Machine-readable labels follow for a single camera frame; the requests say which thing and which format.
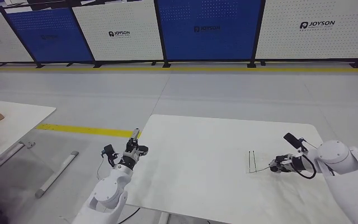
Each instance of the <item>white table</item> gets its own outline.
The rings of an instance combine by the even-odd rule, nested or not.
[[[55,110],[56,108],[48,106],[0,101],[0,113],[5,117],[0,120],[0,166],[24,146],[31,148],[35,144],[26,139],[25,135]],[[45,193],[76,155],[78,155],[76,151],[71,153],[62,164],[60,170],[55,171],[49,180],[36,192],[36,197],[40,198]]]
[[[127,204],[225,223],[349,223],[320,174],[247,173],[248,151],[257,169],[296,152],[287,132],[322,143],[309,124],[152,115]]]

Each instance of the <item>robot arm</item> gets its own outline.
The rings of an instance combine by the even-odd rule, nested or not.
[[[352,223],[358,223],[358,149],[340,141],[324,142],[316,150],[307,150],[302,142],[288,133],[284,137],[300,153],[276,156],[269,164],[272,172],[297,172],[312,179],[322,173],[337,204]],[[313,172],[305,176],[301,171]]]
[[[118,158],[112,145],[104,148],[101,156],[107,155],[108,162],[113,167],[110,175],[100,180],[90,194],[89,198],[83,204],[81,210],[73,221],[73,224],[116,224],[128,193],[124,190],[125,186],[131,181],[133,167],[139,161],[140,156],[148,153],[146,146],[138,145],[139,129],[133,131],[126,145],[126,150],[118,164],[114,159]],[[100,212],[97,210],[97,204],[102,204],[107,210]]]

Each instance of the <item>floor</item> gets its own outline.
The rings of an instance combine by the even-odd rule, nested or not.
[[[226,68],[226,64],[176,67]],[[54,106],[45,123],[95,128],[143,129],[152,114],[203,116],[314,125],[324,141],[358,146],[358,70],[347,64],[268,64],[287,71],[2,71],[0,100]],[[336,68],[338,72],[295,68]],[[11,223],[70,223],[97,183],[103,146],[124,150],[127,139],[33,130],[36,142],[0,168],[0,206]],[[41,198],[33,197],[51,169],[73,151],[79,156]],[[104,163],[101,177],[110,166]],[[125,207],[120,220],[136,208]],[[157,224],[160,213],[141,209],[127,224]],[[172,216],[171,224],[206,220]]]

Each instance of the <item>black cable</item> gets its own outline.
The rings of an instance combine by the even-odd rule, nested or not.
[[[135,215],[138,211],[140,210],[140,208],[138,208],[133,214],[131,214],[130,216],[128,216],[126,219],[124,219],[123,221],[121,221],[118,224],[122,224],[123,222],[127,221],[130,217],[132,217],[133,215]]]
[[[309,180],[310,180],[310,179],[312,179],[312,178],[315,177],[315,175],[316,175],[316,173],[317,173],[317,170],[315,169],[315,167],[314,167],[313,163],[311,162],[311,160],[309,160],[309,158],[307,158],[307,156],[302,155],[302,157],[305,158],[305,159],[311,164],[311,166],[312,166],[312,168],[313,168],[313,174],[312,174],[312,176],[305,176],[305,175],[301,174],[301,172],[299,172],[299,171],[296,169],[296,167],[293,165],[292,162],[291,162],[291,166],[292,166],[292,168],[293,168],[300,176],[302,176],[303,178],[306,178],[306,179],[309,179]]]
[[[266,170],[266,169],[268,169],[268,168],[270,168],[269,166],[268,167],[266,167],[265,169],[262,169],[262,170],[256,170],[255,172],[260,172],[260,171],[264,171],[264,170]]]

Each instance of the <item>metal rod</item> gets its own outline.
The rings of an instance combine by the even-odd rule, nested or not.
[[[248,151],[248,172],[251,172],[250,151]]]

